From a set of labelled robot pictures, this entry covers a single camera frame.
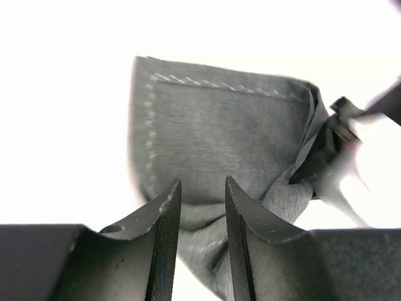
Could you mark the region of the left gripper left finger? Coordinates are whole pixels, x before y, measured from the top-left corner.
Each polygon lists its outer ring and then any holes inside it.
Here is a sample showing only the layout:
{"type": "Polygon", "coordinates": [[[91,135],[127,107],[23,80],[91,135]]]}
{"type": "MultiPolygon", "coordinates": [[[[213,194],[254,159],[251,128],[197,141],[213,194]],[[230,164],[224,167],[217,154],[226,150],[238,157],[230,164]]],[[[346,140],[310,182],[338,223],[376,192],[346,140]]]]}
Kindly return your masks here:
{"type": "Polygon", "coordinates": [[[170,300],[182,185],[99,232],[82,224],[1,226],[2,300],[170,300]]]}

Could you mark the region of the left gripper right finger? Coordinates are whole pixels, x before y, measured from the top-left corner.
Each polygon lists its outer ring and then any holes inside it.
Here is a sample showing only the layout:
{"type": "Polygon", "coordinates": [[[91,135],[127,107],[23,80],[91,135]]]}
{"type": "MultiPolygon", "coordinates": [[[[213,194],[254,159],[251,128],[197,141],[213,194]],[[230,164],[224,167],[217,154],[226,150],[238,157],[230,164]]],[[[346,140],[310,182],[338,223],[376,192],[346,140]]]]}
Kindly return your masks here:
{"type": "Polygon", "coordinates": [[[400,230],[306,231],[226,179],[236,300],[399,300],[400,230]]]}

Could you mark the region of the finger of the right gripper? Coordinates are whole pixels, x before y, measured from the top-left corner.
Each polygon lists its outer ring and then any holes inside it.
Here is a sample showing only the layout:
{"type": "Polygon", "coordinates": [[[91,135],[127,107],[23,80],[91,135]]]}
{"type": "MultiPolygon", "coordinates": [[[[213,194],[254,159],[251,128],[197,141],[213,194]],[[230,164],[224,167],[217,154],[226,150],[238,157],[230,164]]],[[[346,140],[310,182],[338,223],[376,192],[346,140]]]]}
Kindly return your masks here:
{"type": "Polygon", "coordinates": [[[364,109],[358,108],[346,97],[340,97],[330,108],[343,120],[383,114],[400,125],[400,77],[368,102],[368,106],[364,109]]]}

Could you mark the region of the grey cloth napkin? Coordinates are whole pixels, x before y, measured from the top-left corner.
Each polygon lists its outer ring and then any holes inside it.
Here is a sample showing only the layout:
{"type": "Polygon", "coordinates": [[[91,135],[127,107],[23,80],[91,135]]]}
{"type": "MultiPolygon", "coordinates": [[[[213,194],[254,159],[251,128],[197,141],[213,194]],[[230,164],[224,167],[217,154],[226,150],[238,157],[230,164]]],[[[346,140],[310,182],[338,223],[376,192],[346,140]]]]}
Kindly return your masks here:
{"type": "Polygon", "coordinates": [[[297,78],[136,57],[130,168],[148,198],[182,181],[178,253],[223,300],[234,298],[225,180],[294,223],[312,188],[289,184],[328,118],[317,86],[297,78]]]}

